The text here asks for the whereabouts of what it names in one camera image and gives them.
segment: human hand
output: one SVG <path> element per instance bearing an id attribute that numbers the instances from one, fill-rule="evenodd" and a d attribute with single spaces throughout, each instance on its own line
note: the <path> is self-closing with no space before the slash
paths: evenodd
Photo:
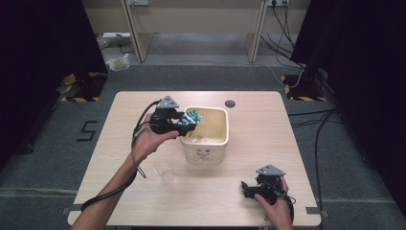
<path id="1" fill-rule="evenodd" d="M 282 188 L 287 192 L 286 181 L 281 176 Z M 265 210 L 265 221 L 270 220 L 279 230 L 293 229 L 292 219 L 290 218 L 289 206 L 283 197 L 278 196 L 274 205 L 270 205 L 261 195 L 255 194 L 255 199 L 262 205 Z"/>
<path id="2" fill-rule="evenodd" d="M 135 141 L 135 145 L 132 148 L 131 154 L 134 154 L 134 161 L 137 165 L 140 165 L 141 162 L 147 157 L 155 152 L 158 147 L 169 139 L 175 139 L 178 135 L 178 131 L 171 131 L 164 134 L 156 134 L 151 130 L 149 127 L 149 122 L 152 114 L 148 113 L 144 119 L 144 130 L 141 134 L 137 137 Z"/>

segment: table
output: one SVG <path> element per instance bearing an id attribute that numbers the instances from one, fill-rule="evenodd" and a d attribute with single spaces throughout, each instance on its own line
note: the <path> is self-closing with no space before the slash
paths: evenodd
<path id="1" fill-rule="evenodd" d="M 306 212 L 317 207 L 302 157 L 278 92 L 168 91 L 120 92 L 111 106 L 98 144 L 80 185 L 75 204 L 95 196 L 122 165 L 130 151 L 131 134 L 139 116 L 153 101 L 171 96 L 183 111 L 188 106 L 227 110 L 230 140 L 223 162 L 196 167 L 186 161 L 178 139 L 164 143 L 145 160 L 147 174 L 137 176 L 117 205 L 108 225 L 116 226 L 267 226 L 264 211 L 245 198 L 241 180 L 256 186 L 256 169 L 271 164 L 286 172 L 289 195 L 297 199 L 294 226 L 315 226 L 320 215 Z M 235 107 L 225 106 L 233 100 Z M 164 184 L 153 171 L 157 155 L 176 161 L 176 177 Z M 72 224 L 79 211 L 71 211 Z"/>

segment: wall outlet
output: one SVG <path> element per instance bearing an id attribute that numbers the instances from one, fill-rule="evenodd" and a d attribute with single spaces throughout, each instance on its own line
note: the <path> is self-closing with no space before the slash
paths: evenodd
<path id="1" fill-rule="evenodd" d="M 272 1 L 273 0 L 268 0 L 268 7 L 272 7 Z M 284 6 L 289 6 L 289 0 L 276 0 L 277 5 L 275 7 L 284 7 Z"/>

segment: finger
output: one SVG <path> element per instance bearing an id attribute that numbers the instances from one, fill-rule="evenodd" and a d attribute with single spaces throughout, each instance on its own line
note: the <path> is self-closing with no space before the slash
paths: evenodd
<path id="1" fill-rule="evenodd" d="M 266 202 L 265 198 L 263 198 L 262 195 L 255 194 L 254 198 L 262 205 L 263 208 L 266 208 L 269 206 L 269 203 Z"/>
<path id="2" fill-rule="evenodd" d="M 167 133 L 164 133 L 164 134 L 160 134 L 159 135 L 159 141 L 161 143 L 164 143 L 167 140 L 175 139 L 178 135 L 179 135 L 178 131 L 170 131 L 170 132 L 167 132 Z"/>
<path id="3" fill-rule="evenodd" d="M 146 117 L 144 118 L 144 122 L 149 122 L 151 120 L 152 113 L 147 113 Z"/>
<path id="4" fill-rule="evenodd" d="M 285 192 L 289 190 L 289 187 L 287 186 L 286 180 L 284 179 L 283 176 L 281 176 L 281 183 L 282 183 L 282 188 L 284 189 Z"/>

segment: yellow and black warning tape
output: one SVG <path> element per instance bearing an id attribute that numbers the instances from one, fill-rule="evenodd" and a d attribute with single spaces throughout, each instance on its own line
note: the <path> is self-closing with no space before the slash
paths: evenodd
<path id="1" fill-rule="evenodd" d="M 282 83 L 287 85 L 286 82 L 286 77 L 282 76 Z M 291 101 L 305 101 L 305 102 L 326 102 L 327 99 L 323 96 L 308 96 L 308 95 L 295 95 L 292 91 L 294 90 L 294 88 L 290 88 L 290 87 L 285 87 L 284 88 L 284 92 L 286 93 L 286 97 L 287 99 L 291 100 Z"/>
<path id="2" fill-rule="evenodd" d="M 94 78 L 98 75 L 98 73 L 89 72 L 88 75 L 91 78 Z M 65 90 L 65 95 L 68 94 L 68 92 L 70 92 L 73 87 L 77 87 L 77 86 L 74 86 L 75 82 L 76 82 L 76 77 L 73 74 L 66 76 L 64 78 L 63 82 L 65 83 L 65 85 L 67 85 L 66 90 Z M 66 97 L 63 97 L 61 99 L 61 101 L 62 102 L 74 102 L 74 103 L 91 103 L 91 102 L 97 102 L 99 100 L 99 95 L 100 95 L 100 92 L 96 93 L 96 95 L 91 95 L 91 97 L 78 97 L 78 95 L 66 96 Z"/>

